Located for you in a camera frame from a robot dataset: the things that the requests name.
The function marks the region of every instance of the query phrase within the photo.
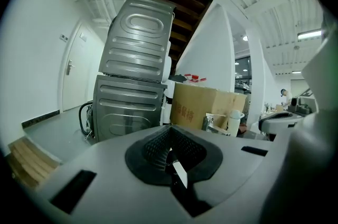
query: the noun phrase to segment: metal panel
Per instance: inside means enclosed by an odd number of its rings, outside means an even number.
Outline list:
[[[98,141],[158,126],[166,85],[97,76],[93,114]]]
[[[127,0],[108,33],[99,71],[161,81],[175,6]]]

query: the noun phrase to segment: white door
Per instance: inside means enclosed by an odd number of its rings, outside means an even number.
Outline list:
[[[104,44],[84,25],[72,43],[63,78],[63,110],[79,107],[92,99],[93,83],[98,72]]]

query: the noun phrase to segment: ceiling light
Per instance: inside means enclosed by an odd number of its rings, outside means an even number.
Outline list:
[[[310,32],[303,32],[298,35],[298,40],[317,37],[322,35],[322,30],[310,31]]]

